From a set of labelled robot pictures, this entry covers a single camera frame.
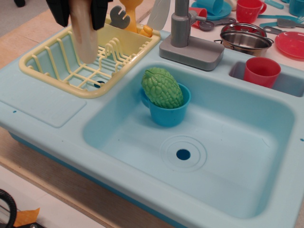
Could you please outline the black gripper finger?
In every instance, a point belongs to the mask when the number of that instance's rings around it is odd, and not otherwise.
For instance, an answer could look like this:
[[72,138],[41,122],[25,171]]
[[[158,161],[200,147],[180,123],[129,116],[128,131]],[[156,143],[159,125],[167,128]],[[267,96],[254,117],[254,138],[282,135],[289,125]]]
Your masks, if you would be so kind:
[[66,27],[69,19],[68,0],[46,0],[46,2],[55,21],[59,25]]
[[94,30],[104,27],[109,2],[112,2],[112,0],[92,0],[91,18]]

